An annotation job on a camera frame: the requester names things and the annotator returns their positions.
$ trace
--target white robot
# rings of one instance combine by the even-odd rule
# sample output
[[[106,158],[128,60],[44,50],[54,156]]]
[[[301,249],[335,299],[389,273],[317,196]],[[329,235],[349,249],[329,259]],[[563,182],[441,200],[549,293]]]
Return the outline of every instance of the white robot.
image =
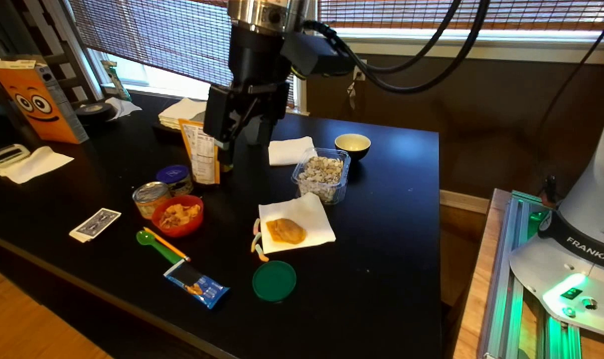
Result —
[[[513,253],[511,269],[555,319],[604,335],[604,130],[581,180]]]

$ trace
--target green lid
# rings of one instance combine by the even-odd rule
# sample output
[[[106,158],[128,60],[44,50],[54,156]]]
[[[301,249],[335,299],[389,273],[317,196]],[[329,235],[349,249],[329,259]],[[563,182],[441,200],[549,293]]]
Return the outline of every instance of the green lid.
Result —
[[[284,301],[297,287],[297,271],[288,261],[264,263],[254,273],[254,291],[264,301]]]

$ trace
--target bowl of food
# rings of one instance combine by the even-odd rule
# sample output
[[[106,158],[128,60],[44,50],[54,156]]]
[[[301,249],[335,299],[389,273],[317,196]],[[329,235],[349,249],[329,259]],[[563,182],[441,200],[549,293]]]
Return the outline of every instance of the bowl of food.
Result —
[[[373,142],[363,134],[343,134],[335,138],[335,148],[347,152],[355,162],[363,160],[371,146]]]
[[[204,200],[198,196],[170,198],[156,207],[152,221],[172,239],[194,233],[204,221]]]
[[[317,156],[294,170],[299,196],[315,194],[323,205],[335,205],[345,198],[349,154],[331,148],[317,148]]]

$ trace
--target cookie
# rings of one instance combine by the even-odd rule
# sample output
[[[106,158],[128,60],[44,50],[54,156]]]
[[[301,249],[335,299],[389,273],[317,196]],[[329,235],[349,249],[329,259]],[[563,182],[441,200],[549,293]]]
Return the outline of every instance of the cookie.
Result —
[[[270,235],[274,241],[282,243],[301,243],[305,239],[305,229],[288,217],[266,221]]]

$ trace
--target small box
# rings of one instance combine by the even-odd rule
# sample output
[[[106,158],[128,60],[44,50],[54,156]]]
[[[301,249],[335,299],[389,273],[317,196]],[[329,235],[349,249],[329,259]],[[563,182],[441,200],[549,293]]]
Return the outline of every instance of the small box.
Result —
[[[335,205],[345,198],[351,158],[347,152],[317,148],[317,158],[297,164],[294,182],[299,196],[315,194],[323,205]]]
[[[40,60],[2,60],[0,84],[44,142],[82,144],[88,134],[54,72]]]

